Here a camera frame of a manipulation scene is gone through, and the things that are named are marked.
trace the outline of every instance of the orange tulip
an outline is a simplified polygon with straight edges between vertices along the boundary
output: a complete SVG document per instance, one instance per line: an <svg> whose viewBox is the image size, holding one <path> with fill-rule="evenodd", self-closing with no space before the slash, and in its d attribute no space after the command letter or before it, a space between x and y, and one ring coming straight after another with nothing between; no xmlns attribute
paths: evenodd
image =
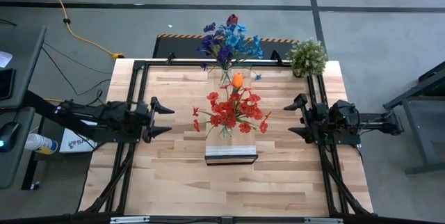
<svg viewBox="0 0 445 224"><path fill-rule="evenodd" d="M234 75L234 78L232 79L232 86L234 88L240 88L241 86L243 86L243 74L241 73L236 73Z"/></svg>

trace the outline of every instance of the red artificial flowers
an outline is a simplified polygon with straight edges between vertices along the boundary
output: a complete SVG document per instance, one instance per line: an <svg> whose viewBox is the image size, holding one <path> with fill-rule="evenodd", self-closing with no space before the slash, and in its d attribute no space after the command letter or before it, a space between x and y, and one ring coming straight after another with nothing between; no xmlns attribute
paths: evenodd
<svg viewBox="0 0 445 224"><path fill-rule="evenodd" d="M227 128L234 128L239 122L239 129L241 133L249 133L251 129L257 129L259 127L261 133L267 131L266 120L270 116L270 112L263 115L263 112L258 107L258 103L261 98L256 94L252 94L251 88L241 88L236 89L229 95L227 101L217 102L219 94L217 92L212 92L207 95L207 99L210 101L211 110L213 113L207 113L199 111L199 108L193 107L193 115L198 116L198 112L202 112L210 115L210 124L214 127L219 127L223 125ZM249 92L249 97L242 99L244 92ZM261 120L260 125L253 124L248 121L248 119L253 118L255 120ZM196 131L200 131L200 126L197 120L194 120L193 124Z"/></svg>

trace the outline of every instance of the yellow cable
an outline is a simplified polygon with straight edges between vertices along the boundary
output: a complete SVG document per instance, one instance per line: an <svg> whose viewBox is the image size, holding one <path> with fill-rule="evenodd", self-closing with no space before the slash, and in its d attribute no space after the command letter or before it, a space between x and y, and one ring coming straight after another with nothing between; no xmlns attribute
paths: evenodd
<svg viewBox="0 0 445 224"><path fill-rule="evenodd" d="M44 99L44 100L46 100L47 102L60 102L60 103L64 102L61 99Z"/></svg>
<svg viewBox="0 0 445 224"><path fill-rule="evenodd" d="M62 6L63 14L65 15L65 19L68 19L68 14L67 14L67 11L66 11L66 9L65 9L65 6L63 5L62 0L58 0L58 2L59 2L60 5ZM124 54L121 54L121 53L113 53L113 52L109 51L108 49L106 49L105 47L103 47L103 46L101 46L101 45L99 45L99 44L97 44L97 43L95 43L95 42L92 42L92 41L90 41L90 40L87 40L87 39L85 39L85 38L82 38L82 37L76 35L76 34L72 31L70 24L69 24L69 23L65 23L65 24L67 25L68 31L69 31L75 38L77 38L77 39L79 39L79 40L82 40L82 41L84 41L84 42L90 43L90 44L92 44L92 45L94 45L94 46L96 46L96 47L99 47L100 49L102 49L102 50L104 50L105 52L107 52L108 54L110 54L114 59L122 58L122 57L124 56Z"/></svg>

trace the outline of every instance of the blue artificial flowers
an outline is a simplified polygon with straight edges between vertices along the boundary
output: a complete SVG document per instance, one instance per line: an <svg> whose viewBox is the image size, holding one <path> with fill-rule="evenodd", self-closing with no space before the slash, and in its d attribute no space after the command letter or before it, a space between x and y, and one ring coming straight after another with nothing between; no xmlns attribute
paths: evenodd
<svg viewBox="0 0 445 224"><path fill-rule="evenodd" d="M246 38L247 29L238 24L238 17L235 15L230 15L227 23L221 24L218 29L215 22L206 25L204 32L209 34L202 40L198 51L214 57L222 69L228 70L248 58L263 58L258 35L253 37L253 42L252 38Z"/></svg>

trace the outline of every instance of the computer mouse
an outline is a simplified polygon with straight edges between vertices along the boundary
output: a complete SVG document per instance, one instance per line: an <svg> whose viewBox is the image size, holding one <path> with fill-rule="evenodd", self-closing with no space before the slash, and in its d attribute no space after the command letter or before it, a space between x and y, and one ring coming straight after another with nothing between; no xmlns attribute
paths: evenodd
<svg viewBox="0 0 445 224"><path fill-rule="evenodd" d="M0 128L0 152L9 152L14 148L20 124L8 122Z"/></svg>

